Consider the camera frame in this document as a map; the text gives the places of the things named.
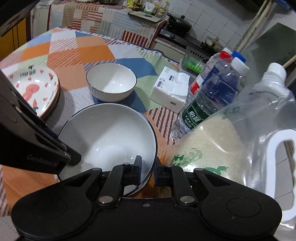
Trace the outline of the white bowl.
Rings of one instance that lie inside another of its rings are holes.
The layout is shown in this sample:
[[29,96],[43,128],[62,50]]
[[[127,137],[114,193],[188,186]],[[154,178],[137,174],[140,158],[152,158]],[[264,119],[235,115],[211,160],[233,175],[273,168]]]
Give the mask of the white bowl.
[[140,184],[125,187],[124,195],[136,194],[150,180],[157,136],[148,119],[134,108],[119,103],[88,106],[65,123],[58,138],[81,154],[78,165],[67,165],[58,174],[61,181],[92,168],[110,171],[119,164],[133,164],[136,156],[142,157]]
[[105,102],[118,102],[133,92],[137,77],[122,64],[100,63],[87,71],[86,81],[93,97]]

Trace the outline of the white lovely bear plate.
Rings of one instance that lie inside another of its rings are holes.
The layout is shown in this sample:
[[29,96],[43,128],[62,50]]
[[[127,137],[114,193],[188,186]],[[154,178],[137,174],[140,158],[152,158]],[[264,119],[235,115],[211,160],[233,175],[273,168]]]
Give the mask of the white lovely bear plate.
[[40,118],[57,93],[58,76],[46,66],[31,65],[7,75],[8,80]]

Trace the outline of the white tissue pack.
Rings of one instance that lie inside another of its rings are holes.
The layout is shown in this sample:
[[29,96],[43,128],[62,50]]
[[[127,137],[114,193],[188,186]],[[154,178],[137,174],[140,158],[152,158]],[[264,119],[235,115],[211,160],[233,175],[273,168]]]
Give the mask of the white tissue pack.
[[150,99],[178,114],[186,103],[190,76],[164,67],[153,85]]

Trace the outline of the clear bag of rice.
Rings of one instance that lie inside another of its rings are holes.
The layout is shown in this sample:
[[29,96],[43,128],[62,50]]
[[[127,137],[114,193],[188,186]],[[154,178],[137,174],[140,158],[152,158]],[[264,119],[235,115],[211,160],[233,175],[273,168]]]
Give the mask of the clear bag of rice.
[[215,112],[168,149],[165,162],[187,172],[203,168],[260,191],[279,203],[281,226],[295,228],[295,164],[280,171],[276,150],[295,143],[295,97],[287,73],[269,64],[259,83]]

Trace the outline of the water bottle white cap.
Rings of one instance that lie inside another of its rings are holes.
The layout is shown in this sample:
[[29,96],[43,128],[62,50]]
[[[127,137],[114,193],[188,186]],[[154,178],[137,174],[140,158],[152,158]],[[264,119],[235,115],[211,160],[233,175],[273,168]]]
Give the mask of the water bottle white cap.
[[171,137],[176,141],[181,139],[206,118],[231,104],[242,89],[240,82],[244,77],[232,69],[206,77],[176,119],[171,129]]

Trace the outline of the patchwork tablecloth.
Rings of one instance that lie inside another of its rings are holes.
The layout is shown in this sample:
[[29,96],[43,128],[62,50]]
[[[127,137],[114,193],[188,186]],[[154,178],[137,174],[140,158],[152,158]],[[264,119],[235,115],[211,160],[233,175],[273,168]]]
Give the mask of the patchwork tablecloth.
[[148,50],[125,41],[66,28],[54,28],[23,44],[1,60],[1,70],[9,75],[32,65],[51,68],[60,80],[61,95],[57,107],[45,119],[49,128],[60,132],[64,123],[93,99],[86,81],[92,66],[115,62],[129,67],[137,76],[135,93],[144,105],[143,113],[158,139],[161,160],[169,146],[171,126],[177,115],[150,100],[150,93],[164,67],[178,69],[179,63],[162,51]]

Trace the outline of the water bottle red cap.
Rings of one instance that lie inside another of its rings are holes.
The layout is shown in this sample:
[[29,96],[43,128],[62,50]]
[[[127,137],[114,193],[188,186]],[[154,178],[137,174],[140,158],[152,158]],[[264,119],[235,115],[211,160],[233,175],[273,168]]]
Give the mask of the water bottle red cap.
[[232,53],[233,52],[230,51],[229,49],[224,48],[221,52],[213,55],[205,64],[202,72],[196,77],[196,79],[190,85],[189,93],[194,95],[198,91],[198,89],[201,87],[203,81],[205,80],[207,75],[210,73],[210,71],[213,69],[214,65],[221,59],[231,58]]

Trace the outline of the yellow wooden cabinet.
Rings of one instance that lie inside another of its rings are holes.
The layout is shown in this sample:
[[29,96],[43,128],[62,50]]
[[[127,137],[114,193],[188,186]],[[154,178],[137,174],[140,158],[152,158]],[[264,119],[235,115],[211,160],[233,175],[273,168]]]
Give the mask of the yellow wooden cabinet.
[[9,32],[0,38],[1,51],[0,60],[3,60],[11,52],[18,49],[31,39],[31,14],[19,22]]

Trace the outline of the green plastic basket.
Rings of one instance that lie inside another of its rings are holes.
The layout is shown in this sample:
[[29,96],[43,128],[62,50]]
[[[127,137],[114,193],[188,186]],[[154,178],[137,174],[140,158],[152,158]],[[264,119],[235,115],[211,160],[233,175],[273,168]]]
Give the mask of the green plastic basket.
[[187,46],[185,54],[180,60],[180,67],[185,72],[198,76],[213,53],[213,51],[208,49],[196,49],[191,46]]

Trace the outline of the water bottle blue cap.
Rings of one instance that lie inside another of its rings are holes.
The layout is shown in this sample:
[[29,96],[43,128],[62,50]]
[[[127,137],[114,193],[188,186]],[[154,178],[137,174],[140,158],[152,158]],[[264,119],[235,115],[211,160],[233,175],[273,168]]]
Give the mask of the water bottle blue cap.
[[220,55],[222,57],[219,57],[215,62],[207,77],[222,73],[226,69],[236,70],[241,76],[245,76],[249,72],[250,68],[245,64],[246,59],[237,51],[234,51],[229,57],[225,57],[225,54],[222,53]]

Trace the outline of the black gas stove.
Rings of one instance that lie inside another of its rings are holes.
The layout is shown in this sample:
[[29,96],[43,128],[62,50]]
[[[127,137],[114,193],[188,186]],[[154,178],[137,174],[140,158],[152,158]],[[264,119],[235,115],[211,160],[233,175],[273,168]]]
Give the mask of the black gas stove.
[[167,40],[171,44],[176,44],[178,47],[186,49],[187,46],[205,54],[207,57],[211,57],[215,54],[215,51],[208,47],[204,42],[201,42],[188,33],[175,33],[169,29],[162,28],[157,37]]

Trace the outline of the patchwork counter cloth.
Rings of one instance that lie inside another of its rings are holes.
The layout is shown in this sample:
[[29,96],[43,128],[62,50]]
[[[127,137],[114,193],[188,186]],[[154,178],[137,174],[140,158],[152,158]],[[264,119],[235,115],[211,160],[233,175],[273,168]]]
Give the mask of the patchwork counter cloth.
[[31,10],[32,38],[55,27],[97,33],[149,48],[166,20],[139,16],[120,5],[79,1],[40,1]]

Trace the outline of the black wok with lid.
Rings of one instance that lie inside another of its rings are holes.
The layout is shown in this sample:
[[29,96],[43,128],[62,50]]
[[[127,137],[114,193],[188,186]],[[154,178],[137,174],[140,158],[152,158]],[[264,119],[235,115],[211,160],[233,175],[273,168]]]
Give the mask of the black wok with lid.
[[184,15],[177,16],[173,15],[171,13],[167,13],[168,19],[168,25],[172,30],[179,33],[188,33],[190,32],[192,25],[188,20],[185,19]]

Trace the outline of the cutting board on counter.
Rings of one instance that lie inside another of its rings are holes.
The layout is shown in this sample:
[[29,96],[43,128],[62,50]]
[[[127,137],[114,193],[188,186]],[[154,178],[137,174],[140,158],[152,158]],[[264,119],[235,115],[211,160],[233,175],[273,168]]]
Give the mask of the cutting board on counter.
[[150,15],[150,14],[146,14],[146,13],[141,12],[141,11],[130,11],[130,12],[128,12],[128,14],[131,15],[131,16],[136,16],[136,17],[139,17],[141,19],[151,21],[153,23],[157,23],[157,22],[161,21],[160,18],[158,18],[156,16],[153,16],[153,15]]

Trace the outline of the cooking oil bottle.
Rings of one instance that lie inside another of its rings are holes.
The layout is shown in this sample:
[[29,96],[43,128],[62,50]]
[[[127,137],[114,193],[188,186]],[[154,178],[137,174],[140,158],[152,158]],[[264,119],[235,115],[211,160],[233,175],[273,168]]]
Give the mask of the cooking oil bottle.
[[158,10],[156,12],[156,16],[159,18],[162,18],[165,16],[165,14],[167,13],[167,10],[169,8],[169,1],[165,0],[159,7]]

